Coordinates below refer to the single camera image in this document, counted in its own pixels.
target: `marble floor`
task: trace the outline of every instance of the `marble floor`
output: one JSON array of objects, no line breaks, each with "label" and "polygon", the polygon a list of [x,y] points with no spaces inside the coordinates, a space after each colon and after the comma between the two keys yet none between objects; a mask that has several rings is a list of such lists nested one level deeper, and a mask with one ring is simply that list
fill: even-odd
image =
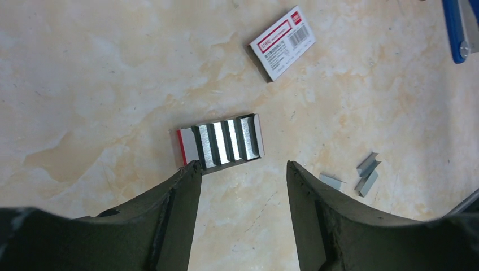
[{"label": "marble floor", "polygon": [[[245,45],[295,5],[317,43],[267,84]],[[441,1],[4,0],[0,206],[97,215],[177,171],[175,129],[254,112],[266,155],[203,178],[189,268],[299,270],[286,162],[444,215],[479,188],[478,68],[452,62]]]}]

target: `red and white box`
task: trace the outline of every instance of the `red and white box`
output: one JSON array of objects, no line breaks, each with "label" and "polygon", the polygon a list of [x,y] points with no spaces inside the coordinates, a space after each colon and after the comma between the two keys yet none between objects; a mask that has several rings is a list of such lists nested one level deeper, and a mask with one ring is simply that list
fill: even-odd
[{"label": "red and white box", "polygon": [[315,42],[303,12],[295,6],[250,46],[274,81]]}]

